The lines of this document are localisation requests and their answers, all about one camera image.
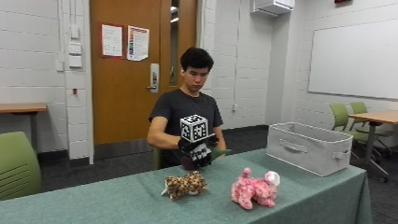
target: door handle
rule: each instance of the door handle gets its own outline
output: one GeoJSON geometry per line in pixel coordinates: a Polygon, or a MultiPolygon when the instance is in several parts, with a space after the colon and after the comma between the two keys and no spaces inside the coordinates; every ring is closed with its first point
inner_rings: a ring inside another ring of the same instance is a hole
{"type": "Polygon", "coordinates": [[[160,91],[160,64],[151,63],[151,73],[149,73],[149,86],[147,87],[152,93],[157,93],[160,91]]]}

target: table leg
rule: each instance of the table leg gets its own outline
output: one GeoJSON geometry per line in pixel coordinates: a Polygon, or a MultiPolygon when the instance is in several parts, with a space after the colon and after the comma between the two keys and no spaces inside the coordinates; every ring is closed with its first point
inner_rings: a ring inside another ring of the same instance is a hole
{"type": "Polygon", "coordinates": [[[38,133],[38,113],[30,114],[30,134],[31,134],[31,141],[32,147],[38,154],[39,151],[39,133],[38,133]]]}
{"type": "Polygon", "coordinates": [[[370,133],[369,133],[369,143],[366,148],[366,157],[365,159],[354,160],[350,162],[350,165],[354,165],[360,168],[364,168],[369,172],[374,172],[382,177],[389,177],[389,173],[385,171],[385,169],[376,164],[376,162],[372,160],[372,152],[373,152],[373,141],[374,141],[374,132],[376,132],[376,126],[378,126],[380,123],[370,122],[370,133]]]}

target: wooden table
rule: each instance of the wooden table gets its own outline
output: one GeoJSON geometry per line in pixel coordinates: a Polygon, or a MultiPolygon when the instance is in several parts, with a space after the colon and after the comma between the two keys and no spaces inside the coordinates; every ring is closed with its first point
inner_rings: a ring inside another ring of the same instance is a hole
{"type": "Polygon", "coordinates": [[[373,171],[378,175],[382,176],[381,181],[389,181],[389,173],[385,171],[382,167],[370,159],[372,151],[373,151],[373,141],[374,141],[374,132],[376,126],[381,124],[398,124],[398,110],[386,110],[378,111],[365,114],[353,114],[350,115],[353,119],[364,119],[370,122],[370,135],[369,135],[369,143],[368,143],[368,150],[366,150],[366,157],[365,159],[360,159],[352,161],[350,164],[365,168],[369,171],[373,171]]]}
{"type": "Polygon", "coordinates": [[[38,153],[38,118],[36,115],[42,111],[48,111],[48,105],[46,103],[34,104],[0,104],[0,114],[14,114],[14,115],[30,115],[30,127],[31,127],[31,143],[32,147],[38,153]]]}

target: green chair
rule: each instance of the green chair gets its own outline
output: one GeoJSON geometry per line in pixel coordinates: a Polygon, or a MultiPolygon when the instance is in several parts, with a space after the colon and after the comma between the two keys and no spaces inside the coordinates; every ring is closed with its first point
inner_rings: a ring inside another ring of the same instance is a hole
{"type": "MultiPolygon", "coordinates": [[[[350,103],[350,107],[352,107],[352,111],[354,114],[365,114],[369,112],[364,102],[353,102],[353,103],[350,103]]],[[[365,127],[366,122],[368,122],[366,120],[354,119],[352,122],[352,125],[350,125],[350,131],[357,123],[362,123],[362,127],[356,128],[356,131],[360,133],[369,133],[370,128],[365,127]]],[[[396,135],[396,132],[389,131],[389,130],[376,129],[376,132],[374,132],[374,136],[378,136],[378,137],[393,137],[394,135],[396,135]]],[[[382,142],[381,139],[378,139],[378,142],[382,144],[382,146],[385,147],[385,149],[389,152],[389,154],[386,154],[386,156],[390,156],[393,153],[393,150],[388,147],[388,145],[382,142]]]]}
{"type": "Polygon", "coordinates": [[[24,133],[0,134],[0,201],[40,192],[40,166],[24,133]]]}
{"type": "MultiPolygon", "coordinates": [[[[369,135],[366,133],[346,131],[346,128],[348,128],[348,125],[349,125],[349,111],[348,111],[346,106],[344,104],[332,104],[332,112],[333,112],[333,115],[334,115],[334,124],[333,124],[332,130],[336,131],[336,128],[341,128],[341,131],[338,131],[338,132],[350,134],[354,143],[360,143],[360,144],[366,145],[368,141],[369,141],[369,135]]],[[[377,161],[380,162],[381,155],[377,151],[374,153],[378,156],[377,161]]]]}

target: whiteboard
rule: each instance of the whiteboard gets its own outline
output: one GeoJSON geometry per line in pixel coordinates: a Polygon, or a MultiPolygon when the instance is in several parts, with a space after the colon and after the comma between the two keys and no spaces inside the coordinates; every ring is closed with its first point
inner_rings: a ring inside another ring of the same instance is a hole
{"type": "Polygon", "coordinates": [[[398,20],[315,31],[309,91],[398,99],[398,20]]]}

